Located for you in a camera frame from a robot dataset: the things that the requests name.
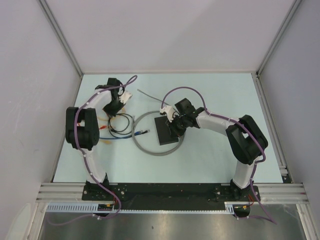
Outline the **black network switch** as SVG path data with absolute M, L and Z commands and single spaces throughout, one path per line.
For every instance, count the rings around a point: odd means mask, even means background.
M 155 129 L 160 146 L 177 143 L 182 137 L 171 132 L 168 126 L 168 118 L 166 116 L 159 116 L 154 118 Z

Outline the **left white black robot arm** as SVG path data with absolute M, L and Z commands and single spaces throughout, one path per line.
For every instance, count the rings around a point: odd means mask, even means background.
M 125 91 L 122 82 L 117 78 L 109 78 L 107 84 L 98 85 L 93 96 L 82 107 L 68 107 L 65 116 L 65 139 L 84 157 L 87 170 L 87 181 L 96 184 L 93 194 L 100 200 L 110 196 L 111 188 L 104 184 L 108 180 L 107 173 L 100 166 L 96 157 L 96 145 L 100 140 L 100 127 L 97 113 L 105 112 L 110 117 L 125 106 L 131 94 Z

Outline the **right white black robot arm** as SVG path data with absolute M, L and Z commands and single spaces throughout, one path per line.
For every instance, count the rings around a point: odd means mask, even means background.
M 170 132 L 177 137 L 182 137 L 187 128 L 211 130 L 226 136 L 237 160 L 235 173 L 230 181 L 230 194 L 237 201 L 248 196 L 258 158 L 265 157 L 264 150 L 269 145 L 250 115 L 236 119 L 218 115 L 204 107 L 195 108 L 187 98 L 176 103 L 175 107 L 164 106 L 160 113 L 166 115 Z

